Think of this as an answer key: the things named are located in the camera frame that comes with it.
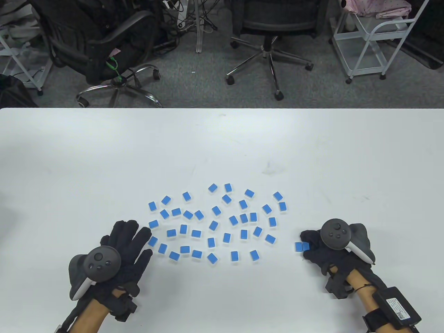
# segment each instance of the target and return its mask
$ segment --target blue tile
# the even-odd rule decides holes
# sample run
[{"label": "blue tile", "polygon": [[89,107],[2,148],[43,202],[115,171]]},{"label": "blue tile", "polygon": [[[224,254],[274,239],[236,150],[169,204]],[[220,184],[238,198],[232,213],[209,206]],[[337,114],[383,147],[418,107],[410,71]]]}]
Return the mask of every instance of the blue tile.
[{"label": "blue tile", "polygon": [[248,222],[247,214],[241,214],[241,222],[242,223],[247,223]]},{"label": "blue tile", "polygon": [[273,196],[278,201],[281,201],[283,198],[283,196],[279,192],[276,192],[275,194],[273,194]]},{"label": "blue tile", "polygon": [[239,253],[237,251],[231,251],[231,261],[232,262],[239,261]]},{"label": "blue tile", "polygon": [[276,218],[269,218],[268,222],[270,223],[270,227],[273,228],[274,226],[277,226]]},{"label": "blue tile", "polygon": [[272,235],[269,234],[265,237],[265,241],[270,244],[274,244],[274,242],[276,241],[276,237],[273,237]]},{"label": "blue tile", "polygon": [[213,253],[210,253],[207,258],[213,265],[219,260]]},{"label": "blue tile", "polygon": [[249,198],[252,198],[254,195],[254,192],[252,190],[246,190],[245,191],[245,195]]},{"label": "blue tile", "polygon": [[176,229],[170,229],[166,231],[167,237],[175,237],[176,236]]},{"label": "blue tile", "polygon": [[163,219],[166,220],[167,218],[170,217],[170,215],[168,214],[168,212],[166,210],[162,210],[160,212],[160,215],[162,215]]},{"label": "blue tile", "polygon": [[214,191],[216,191],[218,189],[218,186],[216,184],[211,184],[211,186],[208,188],[208,191],[210,191],[211,193],[213,193]]},{"label": "blue tile", "polygon": [[186,217],[187,219],[191,220],[194,215],[193,215],[193,213],[186,210],[183,212],[183,216]]},{"label": "blue tile", "polygon": [[171,211],[171,214],[172,214],[173,216],[178,216],[178,215],[182,214],[182,212],[180,211],[180,208],[174,208],[174,209]]},{"label": "blue tile", "polygon": [[248,230],[241,230],[241,239],[248,239]]},{"label": "blue tile", "polygon": [[185,199],[185,201],[191,200],[191,195],[188,192],[182,193],[182,196]]},{"label": "blue tile", "polygon": [[253,250],[250,252],[251,259],[255,262],[256,260],[259,260],[259,254],[256,250]]},{"label": "blue tile", "polygon": [[279,203],[279,210],[281,212],[285,212],[287,210],[287,205],[285,204],[285,202],[282,201]]},{"label": "blue tile", "polygon": [[165,197],[162,199],[162,203],[164,204],[164,205],[168,205],[169,203],[170,203],[170,201],[171,201],[171,198],[168,196],[168,195],[165,195]]},{"label": "blue tile", "polygon": [[262,209],[264,210],[265,214],[270,214],[271,213],[271,208],[269,205],[263,205]]},{"label": "blue tile", "polygon": [[219,207],[217,207],[217,206],[214,206],[213,208],[211,208],[211,210],[213,211],[213,213],[214,213],[216,216],[219,216],[219,215],[221,214],[221,210],[220,210]]},{"label": "blue tile", "polygon": [[262,234],[262,228],[257,226],[256,229],[254,229],[253,235],[259,237],[261,234]]},{"label": "blue tile", "polygon": [[197,219],[200,221],[203,219],[203,214],[200,210],[198,210],[197,212],[194,213],[197,217]]},{"label": "blue tile", "polygon": [[180,247],[180,253],[182,254],[188,254],[191,252],[191,248],[189,245],[181,246]]},{"label": "blue tile", "polygon": [[210,224],[210,230],[216,231],[216,228],[218,227],[219,223],[216,221],[211,222]]},{"label": "blue tile", "polygon": [[188,226],[186,224],[180,225],[179,233],[181,235],[186,235],[187,230],[188,230]]},{"label": "blue tile", "polygon": [[296,242],[295,243],[296,246],[296,252],[302,252],[302,243],[301,242]]},{"label": "blue tile", "polygon": [[239,223],[238,219],[234,215],[230,216],[230,222],[233,226]]},{"label": "blue tile", "polygon": [[160,254],[165,254],[165,252],[167,251],[167,247],[168,247],[168,245],[167,244],[160,244],[160,246],[159,246],[159,253]]},{"label": "blue tile", "polygon": [[222,197],[222,200],[228,205],[231,202],[231,198],[226,194]]},{"label": "blue tile", "polygon": [[208,247],[209,247],[209,248],[216,247],[216,242],[214,241],[214,238],[213,238],[213,237],[208,238]]},{"label": "blue tile", "polygon": [[200,236],[202,236],[202,232],[200,230],[192,230],[191,236],[195,238],[200,238]]},{"label": "blue tile", "polygon": [[157,222],[157,220],[151,221],[150,223],[148,223],[148,226],[150,227],[150,229],[157,228],[159,226],[159,222]]},{"label": "blue tile", "polygon": [[158,240],[159,239],[157,237],[151,236],[151,239],[148,241],[148,245],[154,247]]},{"label": "blue tile", "polygon": [[239,205],[241,206],[241,209],[247,209],[248,208],[247,202],[245,200],[239,201]]},{"label": "blue tile", "polygon": [[191,254],[193,258],[201,259],[202,258],[202,251],[193,250],[193,253]]},{"label": "blue tile", "polygon": [[149,206],[149,208],[150,208],[150,210],[151,210],[152,212],[154,212],[154,211],[157,209],[157,207],[156,207],[156,203],[155,203],[154,201],[151,201],[151,202],[148,204],[148,206]]},{"label": "blue tile", "polygon": [[178,254],[178,253],[176,253],[174,251],[171,251],[170,258],[173,259],[174,261],[178,261],[179,258],[180,258],[180,254]]},{"label": "blue tile", "polygon": [[229,243],[230,242],[230,239],[231,239],[231,234],[229,234],[229,233],[224,233],[223,234],[223,242],[224,243]]}]

